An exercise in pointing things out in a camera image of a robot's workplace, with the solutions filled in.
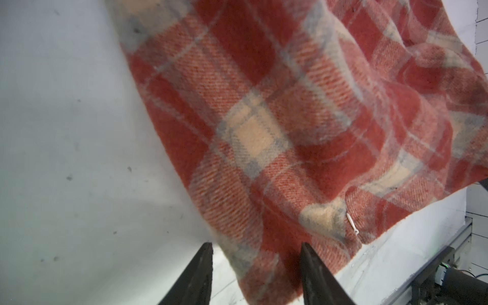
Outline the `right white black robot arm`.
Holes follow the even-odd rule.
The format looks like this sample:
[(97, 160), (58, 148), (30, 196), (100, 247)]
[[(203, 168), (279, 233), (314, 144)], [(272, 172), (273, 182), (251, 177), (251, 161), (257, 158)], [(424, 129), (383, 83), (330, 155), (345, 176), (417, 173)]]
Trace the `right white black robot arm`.
[(446, 247), (411, 283), (411, 304), (487, 304), (487, 283), (456, 268)]

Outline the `aluminium mounting rail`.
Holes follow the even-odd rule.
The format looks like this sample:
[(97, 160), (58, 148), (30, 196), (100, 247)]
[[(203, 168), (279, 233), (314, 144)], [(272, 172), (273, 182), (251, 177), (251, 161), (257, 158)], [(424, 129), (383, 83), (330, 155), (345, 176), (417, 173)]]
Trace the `aluminium mounting rail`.
[(465, 225), (455, 236), (419, 271), (403, 284), (398, 291), (383, 301), (383, 304), (420, 304), (421, 297), (432, 295), (434, 288), (435, 269), (442, 263), (451, 267), (460, 267), (461, 262), (471, 247), (473, 221), (465, 217)]

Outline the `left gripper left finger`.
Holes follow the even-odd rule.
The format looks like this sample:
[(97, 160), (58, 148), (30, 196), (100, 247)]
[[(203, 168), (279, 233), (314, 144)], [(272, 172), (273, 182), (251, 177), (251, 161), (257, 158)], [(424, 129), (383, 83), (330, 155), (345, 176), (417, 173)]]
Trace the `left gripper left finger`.
[(213, 247), (204, 243), (159, 305), (209, 305), (212, 293)]

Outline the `red plaid skirt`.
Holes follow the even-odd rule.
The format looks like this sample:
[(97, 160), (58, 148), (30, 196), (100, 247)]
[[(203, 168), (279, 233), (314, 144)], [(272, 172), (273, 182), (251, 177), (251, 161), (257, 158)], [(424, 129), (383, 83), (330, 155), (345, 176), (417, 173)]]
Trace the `red plaid skirt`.
[(151, 121), (249, 304), (487, 178), (487, 78), (441, 1), (108, 1)]

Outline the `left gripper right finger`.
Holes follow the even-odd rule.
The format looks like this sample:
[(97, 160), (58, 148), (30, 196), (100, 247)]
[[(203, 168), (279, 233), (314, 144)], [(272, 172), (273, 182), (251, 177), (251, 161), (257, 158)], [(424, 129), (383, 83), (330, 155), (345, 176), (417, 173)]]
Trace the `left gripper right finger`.
[(309, 243), (301, 244), (299, 265), (305, 305), (355, 305)]

